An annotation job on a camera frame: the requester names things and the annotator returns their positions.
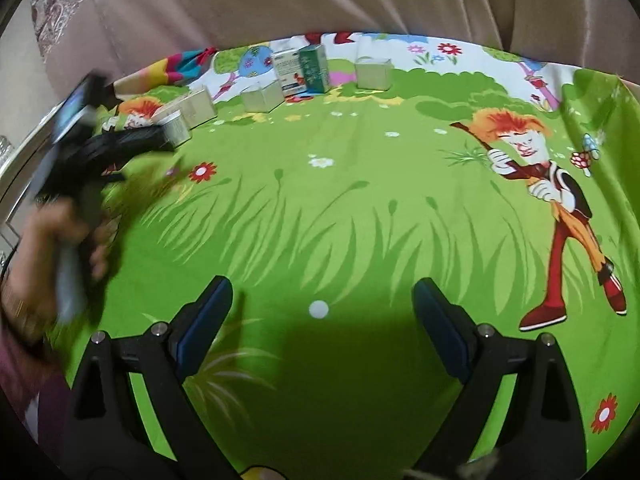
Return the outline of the maroon sleeve forearm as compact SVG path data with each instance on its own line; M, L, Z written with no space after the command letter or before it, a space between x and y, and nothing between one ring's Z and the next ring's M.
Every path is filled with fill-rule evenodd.
M29 434L60 461L70 386L50 344L27 342L1 315L1 388Z

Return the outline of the person's left hand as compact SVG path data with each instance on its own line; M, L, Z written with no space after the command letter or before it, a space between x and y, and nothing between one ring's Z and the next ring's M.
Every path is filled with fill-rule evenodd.
M104 218L95 229L76 214L69 198L37 206L29 214L25 231L8 276L3 280L2 311L24 341L39 340L58 317L55 266L58 245L76 247L85 240L91 249L91 281L99 283L108 270L108 256L119 221Z

